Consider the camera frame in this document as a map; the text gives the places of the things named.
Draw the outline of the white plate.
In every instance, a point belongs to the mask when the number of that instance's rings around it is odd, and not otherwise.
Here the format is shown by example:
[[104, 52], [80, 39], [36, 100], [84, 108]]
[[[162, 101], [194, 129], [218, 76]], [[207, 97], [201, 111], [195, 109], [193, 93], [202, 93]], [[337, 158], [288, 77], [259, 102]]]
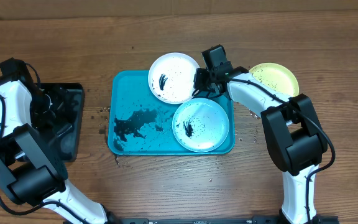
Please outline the white plate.
[[182, 104], [193, 97], [195, 73], [199, 67], [189, 55], [164, 54], [149, 69], [149, 88], [164, 103]]

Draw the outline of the yellow-green plate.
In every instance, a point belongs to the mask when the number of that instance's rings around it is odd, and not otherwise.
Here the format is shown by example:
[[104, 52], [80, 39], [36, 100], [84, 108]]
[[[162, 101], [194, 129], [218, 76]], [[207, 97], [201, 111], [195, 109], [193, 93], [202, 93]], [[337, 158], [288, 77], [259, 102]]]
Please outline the yellow-green plate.
[[300, 93], [298, 81], [294, 74], [277, 63], [261, 63], [252, 67], [249, 72], [255, 79], [280, 93], [297, 96]]

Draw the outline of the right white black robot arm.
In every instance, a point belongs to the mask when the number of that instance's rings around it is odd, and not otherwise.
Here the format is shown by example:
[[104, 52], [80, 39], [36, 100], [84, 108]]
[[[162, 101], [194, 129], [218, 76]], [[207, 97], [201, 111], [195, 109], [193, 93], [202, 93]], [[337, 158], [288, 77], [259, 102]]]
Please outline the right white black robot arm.
[[278, 221], [322, 223], [314, 207], [314, 179], [323, 170], [322, 155], [332, 143], [310, 98], [288, 95], [243, 67], [198, 68], [194, 87], [196, 92], [224, 95], [261, 118], [269, 156], [283, 172], [284, 201]]

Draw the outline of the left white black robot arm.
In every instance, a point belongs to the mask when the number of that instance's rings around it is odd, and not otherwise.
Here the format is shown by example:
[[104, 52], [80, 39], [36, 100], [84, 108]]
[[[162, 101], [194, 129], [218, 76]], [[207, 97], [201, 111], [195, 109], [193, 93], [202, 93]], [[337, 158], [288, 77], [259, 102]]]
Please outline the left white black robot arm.
[[79, 83], [42, 83], [29, 63], [0, 63], [0, 204], [54, 211], [66, 223], [119, 223], [68, 178], [76, 159], [85, 92]]

